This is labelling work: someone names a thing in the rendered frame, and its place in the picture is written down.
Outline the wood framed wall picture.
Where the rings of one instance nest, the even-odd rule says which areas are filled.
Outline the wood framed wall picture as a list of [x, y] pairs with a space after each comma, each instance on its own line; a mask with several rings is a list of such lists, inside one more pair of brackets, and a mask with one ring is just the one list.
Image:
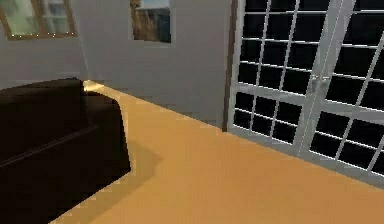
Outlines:
[[77, 36], [70, 0], [0, 0], [0, 24], [14, 41]]

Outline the white glazed double door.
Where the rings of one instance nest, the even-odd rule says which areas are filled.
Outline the white glazed double door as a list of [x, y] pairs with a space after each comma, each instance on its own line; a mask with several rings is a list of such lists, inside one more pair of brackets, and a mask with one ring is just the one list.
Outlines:
[[229, 133], [384, 190], [384, 0], [237, 0]]

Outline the white framed wall picture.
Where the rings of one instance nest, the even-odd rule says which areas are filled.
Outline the white framed wall picture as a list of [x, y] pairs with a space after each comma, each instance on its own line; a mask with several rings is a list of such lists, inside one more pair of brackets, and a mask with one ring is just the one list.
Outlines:
[[171, 42], [171, 0], [129, 0], [135, 40]]

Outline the dark brown sofa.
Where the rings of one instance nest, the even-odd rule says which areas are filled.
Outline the dark brown sofa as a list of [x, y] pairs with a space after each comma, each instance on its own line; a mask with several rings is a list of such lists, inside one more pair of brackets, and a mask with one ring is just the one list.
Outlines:
[[48, 224], [130, 171], [116, 100], [75, 77], [0, 90], [0, 224]]

